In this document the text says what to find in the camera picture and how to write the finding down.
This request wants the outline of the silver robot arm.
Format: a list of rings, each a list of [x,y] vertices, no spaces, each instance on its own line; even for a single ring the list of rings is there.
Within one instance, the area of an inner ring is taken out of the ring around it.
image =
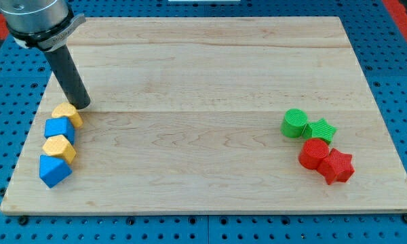
[[[15,42],[23,48],[53,52],[86,22],[65,0],[0,0],[0,12]]]

